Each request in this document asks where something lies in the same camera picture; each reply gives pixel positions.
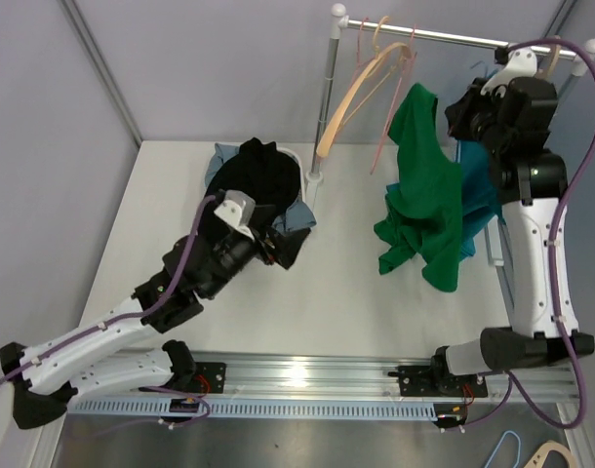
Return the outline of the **grey blue t shirt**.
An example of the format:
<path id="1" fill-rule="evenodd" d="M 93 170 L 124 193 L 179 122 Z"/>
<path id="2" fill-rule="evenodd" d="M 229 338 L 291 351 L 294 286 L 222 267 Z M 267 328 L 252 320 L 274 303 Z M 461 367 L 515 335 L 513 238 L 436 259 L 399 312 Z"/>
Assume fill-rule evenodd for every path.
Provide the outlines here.
<path id="1" fill-rule="evenodd" d="M 277 147 L 255 137 L 239 146 L 217 142 L 204 175 L 206 191 L 239 190 L 262 205 L 275 206 L 272 226 L 282 234 L 312 228 L 316 218 L 298 195 L 298 164 Z"/>

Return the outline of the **light blue wire hanger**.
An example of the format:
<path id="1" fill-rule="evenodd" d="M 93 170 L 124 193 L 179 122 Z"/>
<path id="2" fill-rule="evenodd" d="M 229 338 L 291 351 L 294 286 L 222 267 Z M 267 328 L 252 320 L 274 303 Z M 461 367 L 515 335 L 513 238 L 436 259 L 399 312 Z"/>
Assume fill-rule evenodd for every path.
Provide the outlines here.
<path id="1" fill-rule="evenodd" d="M 481 69 L 483 73 L 472 79 L 462 97 L 449 110 L 450 136 L 459 143 L 480 143 L 482 133 L 496 117 L 497 97 L 492 91 L 483 92 L 483 87 L 497 74 L 497 69 L 481 61 L 471 66 L 472 70 Z"/>

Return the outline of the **black t shirt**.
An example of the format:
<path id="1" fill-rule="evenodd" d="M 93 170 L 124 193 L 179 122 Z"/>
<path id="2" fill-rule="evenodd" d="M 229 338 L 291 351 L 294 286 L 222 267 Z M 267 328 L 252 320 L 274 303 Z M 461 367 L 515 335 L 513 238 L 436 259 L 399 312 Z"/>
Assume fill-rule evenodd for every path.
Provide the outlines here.
<path id="1" fill-rule="evenodd" d="M 259 206 L 272 206 L 273 214 L 252 221 L 277 249 L 273 261 L 285 269 L 296 262 L 302 244 L 316 225 L 313 212 L 301 198 L 298 159 L 280 151 L 272 141 L 253 137 L 239 146 L 217 143 L 204 176 L 206 195 L 221 190 L 241 191 Z"/>

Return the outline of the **green t shirt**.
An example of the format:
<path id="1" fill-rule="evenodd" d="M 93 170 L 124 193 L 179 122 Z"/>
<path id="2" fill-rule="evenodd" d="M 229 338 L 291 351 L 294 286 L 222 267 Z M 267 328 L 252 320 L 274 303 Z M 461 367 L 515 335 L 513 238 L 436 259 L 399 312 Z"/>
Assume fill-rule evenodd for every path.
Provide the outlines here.
<path id="1" fill-rule="evenodd" d="M 415 256 L 423 279 L 453 293 L 462 244 L 462 174 L 441 149 L 436 135 L 438 98 L 413 84 L 394 114 L 388 137 L 397 145 L 398 182 L 386 189 L 385 219 L 374 225 L 388 245 L 378 272 L 388 274 Z"/>

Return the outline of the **pink wire hanger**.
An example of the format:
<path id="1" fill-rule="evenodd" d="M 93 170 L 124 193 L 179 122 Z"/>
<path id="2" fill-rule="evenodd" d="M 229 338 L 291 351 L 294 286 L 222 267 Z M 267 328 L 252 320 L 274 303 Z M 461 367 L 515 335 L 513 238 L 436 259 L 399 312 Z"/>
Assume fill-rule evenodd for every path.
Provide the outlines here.
<path id="1" fill-rule="evenodd" d="M 381 155 L 381 151 L 384 147 L 384 143 L 385 140 L 388 136 L 388 132 L 391 126 L 391 122 L 393 120 L 394 117 L 394 113 L 396 110 L 396 103 L 398 100 L 398 96 L 400 95 L 401 92 L 401 88 L 402 88 L 402 84 L 404 83 L 405 77 L 412 72 L 412 68 L 415 64 L 416 58 L 417 58 L 417 53 L 414 51 L 413 48 L 413 43 L 415 41 L 415 35 L 416 35 L 416 26 L 414 25 L 414 27 L 412 28 L 412 32 L 410 35 L 410 39 L 409 39 L 409 43 L 408 43 L 408 47 L 410 48 L 410 57 L 407 58 L 406 56 L 404 56 L 403 54 L 400 55 L 400 58 L 398 59 L 398 61 L 391 66 L 390 68 L 390 72 L 398 77 L 397 80 L 397 84 L 394 90 L 394 93 L 392 95 L 392 99 L 390 101 L 390 105 L 388 108 L 388 112 L 387 112 L 387 116 L 384 122 L 384 125 L 382 127 L 382 132 L 377 144 L 377 150 L 376 153 L 374 155 L 373 161 L 372 161 L 372 165 L 369 171 L 369 174 L 372 175 L 376 168 L 377 168 L 377 163 L 379 160 L 379 157 Z"/>
<path id="2" fill-rule="evenodd" d="M 369 49 L 369 53 L 365 58 L 362 58 L 362 44 L 363 44 L 363 31 L 365 29 L 365 24 L 370 21 L 369 17 L 364 17 L 361 20 L 358 35 L 356 40 L 356 55 L 355 55 L 355 70 L 359 71 L 363 66 L 365 66 L 369 61 L 371 61 L 374 56 L 377 54 L 372 49 Z"/>

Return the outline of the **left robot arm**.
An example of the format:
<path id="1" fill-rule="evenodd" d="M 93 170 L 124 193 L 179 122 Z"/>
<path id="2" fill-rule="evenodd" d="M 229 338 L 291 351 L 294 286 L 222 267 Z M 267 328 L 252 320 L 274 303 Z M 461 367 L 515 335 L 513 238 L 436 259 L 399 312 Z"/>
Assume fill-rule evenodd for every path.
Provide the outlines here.
<path id="1" fill-rule="evenodd" d="M 128 390 L 192 393 L 199 389 L 197 364 L 187 345 L 170 339 L 133 357 L 119 350 L 169 332 L 199 315 L 253 259 L 289 269 L 310 234 L 282 234 L 271 226 L 249 235 L 224 228 L 215 238 L 197 231 L 178 240 L 162 270 L 95 323 L 42 345 L 11 342 L 0 364 L 13 386 L 12 417 L 22 430 L 45 426 L 87 399 Z"/>

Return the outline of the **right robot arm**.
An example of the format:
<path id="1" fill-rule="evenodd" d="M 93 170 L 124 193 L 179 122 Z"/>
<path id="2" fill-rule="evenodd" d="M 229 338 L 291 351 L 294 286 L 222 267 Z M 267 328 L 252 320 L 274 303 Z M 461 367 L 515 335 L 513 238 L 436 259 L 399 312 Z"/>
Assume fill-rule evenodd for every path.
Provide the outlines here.
<path id="1" fill-rule="evenodd" d="M 420 256 L 423 279 L 438 291 L 455 291 L 465 239 L 487 213 L 507 227 L 515 295 L 507 326 L 440 347 L 427 367 L 398 370 L 403 394 L 457 396 L 482 373 L 551 366 L 594 351 L 568 298 L 561 246 L 566 167 L 545 147 L 557 104 L 554 86 L 539 78 L 518 77 L 494 90 L 474 80 L 445 114 L 476 168 L 442 151 L 433 93 L 414 84 L 398 107 L 389 135 L 398 147 L 399 181 L 387 189 L 387 215 L 376 228 L 389 245 L 380 272 Z"/>

